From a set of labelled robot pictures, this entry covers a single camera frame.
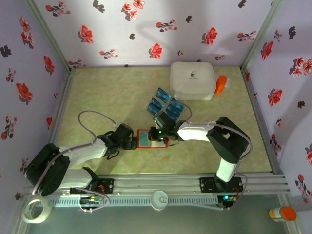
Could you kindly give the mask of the clear adhesive tape roll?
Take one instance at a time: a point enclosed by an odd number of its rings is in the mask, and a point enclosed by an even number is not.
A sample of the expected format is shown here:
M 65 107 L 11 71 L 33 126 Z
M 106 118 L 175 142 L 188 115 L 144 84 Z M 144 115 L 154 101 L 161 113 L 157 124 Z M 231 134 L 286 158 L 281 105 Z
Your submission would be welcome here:
M 42 211 L 39 215 L 34 217 L 32 212 L 37 204 L 41 205 Z M 48 218 L 52 211 L 52 207 L 53 205 L 50 200 L 42 196 L 33 196 L 25 203 L 21 217 L 26 223 L 40 224 Z

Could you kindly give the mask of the orange cylindrical bottle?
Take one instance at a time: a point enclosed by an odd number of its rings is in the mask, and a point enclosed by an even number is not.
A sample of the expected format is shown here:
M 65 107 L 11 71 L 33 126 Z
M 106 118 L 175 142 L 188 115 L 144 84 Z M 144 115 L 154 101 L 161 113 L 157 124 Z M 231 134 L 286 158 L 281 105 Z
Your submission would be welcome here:
M 216 78 L 215 93 L 221 94 L 227 84 L 228 78 L 224 75 L 220 75 Z

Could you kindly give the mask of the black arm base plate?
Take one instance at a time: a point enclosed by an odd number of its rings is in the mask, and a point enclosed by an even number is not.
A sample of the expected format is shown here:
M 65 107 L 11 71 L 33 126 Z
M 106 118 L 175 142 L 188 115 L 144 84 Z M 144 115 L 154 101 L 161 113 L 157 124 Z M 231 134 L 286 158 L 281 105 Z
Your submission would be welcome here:
M 224 182 L 217 177 L 201 177 L 199 186 L 202 193 L 239 193 L 243 191 L 240 177 L 233 177 L 229 182 Z
M 114 189 L 114 179 L 100 178 L 97 181 L 92 181 L 84 190 L 90 190 L 101 194 L 112 194 Z M 77 188 L 70 188 L 70 194 L 86 194 L 86 192 Z

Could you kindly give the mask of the orange lid pill bottle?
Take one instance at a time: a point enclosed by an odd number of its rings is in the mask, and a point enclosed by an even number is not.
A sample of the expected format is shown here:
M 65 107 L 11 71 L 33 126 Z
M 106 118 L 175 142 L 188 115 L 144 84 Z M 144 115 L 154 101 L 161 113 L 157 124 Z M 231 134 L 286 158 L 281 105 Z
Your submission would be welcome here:
M 270 209 L 269 217 L 275 222 L 295 221 L 297 219 L 297 212 L 290 206 L 284 206 Z

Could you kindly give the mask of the aluminium corner frame post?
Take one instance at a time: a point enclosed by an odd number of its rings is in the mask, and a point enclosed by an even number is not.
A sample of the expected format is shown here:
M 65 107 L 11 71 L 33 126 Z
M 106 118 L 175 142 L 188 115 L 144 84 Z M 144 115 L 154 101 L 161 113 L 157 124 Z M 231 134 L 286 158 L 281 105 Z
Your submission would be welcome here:
M 34 16 L 36 21 L 39 23 L 41 30 L 43 31 L 46 38 L 50 42 L 54 52 L 56 53 L 57 57 L 61 61 L 63 67 L 65 68 L 65 70 L 67 72 L 67 74 L 70 74 L 72 69 L 69 67 L 69 65 L 65 59 L 65 56 L 63 55 L 55 37 L 52 34 L 52 31 L 50 30 L 48 24 L 46 23 L 43 15 L 40 12 L 37 4 L 35 3 L 35 0 L 24 0 L 24 2 L 26 3 L 27 7 L 29 8 L 30 12 L 32 13 L 32 15 Z
M 269 30 L 271 24 L 273 23 L 274 19 L 276 18 L 277 13 L 279 12 L 280 8 L 284 4 L 285 0 L 272 0 L 272 4 L 270 6 L 270 10 L 265 17 L 257 36 L 255 37 L 250 49 L 248 50 L 242 65 L 240 66 L 241 73 L 245 73 L 245 69 L 250 62 L 253 54 L 255 53 L 255 50 L 257 46 L 261 43 L 261 41 L 264 39 L 267 31 Z

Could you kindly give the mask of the clear round plastic lid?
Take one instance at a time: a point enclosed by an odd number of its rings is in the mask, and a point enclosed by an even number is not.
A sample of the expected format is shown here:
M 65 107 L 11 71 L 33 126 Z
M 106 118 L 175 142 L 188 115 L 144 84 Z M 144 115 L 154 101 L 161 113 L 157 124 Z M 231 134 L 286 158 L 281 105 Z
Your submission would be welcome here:
M 164 210 L 168 205 L 168 196 L 164 191 L 155 191 L 151 196 L 151 206 L 156 211 Z

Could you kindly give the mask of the small green controller board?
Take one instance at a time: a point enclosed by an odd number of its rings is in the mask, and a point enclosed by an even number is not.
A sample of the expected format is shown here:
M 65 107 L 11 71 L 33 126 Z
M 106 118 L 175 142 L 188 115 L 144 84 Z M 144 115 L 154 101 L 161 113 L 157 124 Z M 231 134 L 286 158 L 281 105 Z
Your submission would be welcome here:
M 79 204 L 82 206 L 99 206 L 103 200 L 104 198 L 99 195 L 83 196 L 80 198 Z
M 222 195 L 218 196 L 218 204 L 217 206 L 221 210 L 229 210 L 233 207 L 235 203 L 237 203 L 237 197 L 233 195 Z

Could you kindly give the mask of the white plastic container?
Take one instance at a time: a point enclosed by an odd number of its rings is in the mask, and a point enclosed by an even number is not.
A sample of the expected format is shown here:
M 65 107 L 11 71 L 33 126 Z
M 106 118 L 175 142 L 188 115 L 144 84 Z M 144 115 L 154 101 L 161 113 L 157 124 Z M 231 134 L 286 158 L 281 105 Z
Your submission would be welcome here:
M 172 63 L 170 90 L 177 100 L 209 101 L 213 98 L 216 80 L 213 66 L 208 62 Z

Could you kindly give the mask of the red card holder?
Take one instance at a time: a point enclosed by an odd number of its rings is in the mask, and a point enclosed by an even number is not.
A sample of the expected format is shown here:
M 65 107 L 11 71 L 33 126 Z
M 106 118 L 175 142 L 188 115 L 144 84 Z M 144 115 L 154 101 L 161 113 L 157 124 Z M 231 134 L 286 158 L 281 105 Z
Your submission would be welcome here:
M 143 129 L 138 129 L 137 131 L 137 138 L 138 138 L 138 134 L 139 134 L 139 131 L 142 131 Z M 168 147 L 168 142 L 164 142 L 164 141 L 151 141 L 151 146 L 149 148 L 141 148 L 141 149 L 159 149 L 159 148 L 167 148 Z

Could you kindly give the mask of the aluminium side frame rail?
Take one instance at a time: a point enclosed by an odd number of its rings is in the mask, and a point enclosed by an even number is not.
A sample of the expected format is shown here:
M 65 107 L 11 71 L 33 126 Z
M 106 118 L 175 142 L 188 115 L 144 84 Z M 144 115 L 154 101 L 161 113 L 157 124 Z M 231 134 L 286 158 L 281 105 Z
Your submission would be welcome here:
M 30 159 L 34 159 L 47 143 L 57 142 L 75 74 L 76 69 L 69 73 L 62 72 L 57 75 L 55 85 L 49 80 L 39 85 L 36 109 L 33 111 L 33 119 L 37 122 Z
M 257 125 L 259 128 L 260 134 L 261 134 L 262 142 L 263 142 L 266 154 L 267 154 L 268 161 L 270 163 L 271 172 L 273 174 L 283 174 L 283 172 L 279 166 L 279 162 L 278 162 L 278 159 L 275 155 L 275 152 L 274 152 L 271 144 L 269 143 L 269 140 L 271 139 L 271 135 L 269 134 L 268 128 L 266 126 L 266 123 L 265 123 L 263 114 L 261 112 L 261 108 L 260 108 L 258 99 L 254 97 L 254 94 L 256 92 L 253 88 L 251 80 L 247 80 L 245 70 L 242 68 L 242 66 L 239 68 L 240 68 L 241 74 L 243 76 L 244 83 L 245 83 L 245 86 L 246 86 L 246 89 L 247 89 L 247 92 L 248 92 L 248 95 L 250 98 L 250 102 L 251 102 L 251 105 L 253 108 L 253 112 L 254 112 L 254 115 L 256 118 L 256 122 L 257 122 Z

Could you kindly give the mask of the group of blue packets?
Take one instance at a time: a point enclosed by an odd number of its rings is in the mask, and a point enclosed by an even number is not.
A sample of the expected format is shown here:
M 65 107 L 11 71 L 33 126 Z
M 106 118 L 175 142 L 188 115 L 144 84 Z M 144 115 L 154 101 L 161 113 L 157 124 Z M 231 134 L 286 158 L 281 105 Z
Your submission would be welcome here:
M 179 115 L 179 117 L 181 116 L 182 112 L 179 112 L 175 108 L 169 106 L 171 99 L 168 103 L 164 103 L 162 100 L 160 100 L 158 97 L 156 97 L 156 95 L 154 95 L 153 98 L 157 99 L 159 102 L 161 102 L 164 105 L 164 107 L 160 111 L 165 112 L 165 110 L 167 109 L 167 110 L 172 111 L 174 114 Z

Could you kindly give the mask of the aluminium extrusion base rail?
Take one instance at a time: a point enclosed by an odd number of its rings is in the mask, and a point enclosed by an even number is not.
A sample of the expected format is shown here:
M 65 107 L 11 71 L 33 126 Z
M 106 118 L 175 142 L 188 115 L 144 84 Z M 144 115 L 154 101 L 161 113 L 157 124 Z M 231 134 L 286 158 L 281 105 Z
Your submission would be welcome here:
M 246 173 L 236 174 L 243 183 L 243 191 L 239 193 L 202 193 L 199 186 L 201 177 L 214 177 L 213 174 L 124 174 L 98 175 L 100 178 L 114 179 L 114 189 L 108 195 L 150 195 L 162 190 L 168 195 L 266 195 L 290 193 L 286 178 L 282 174 Z M 70 194 L 69 189 L 60 189 L 55 193 Z

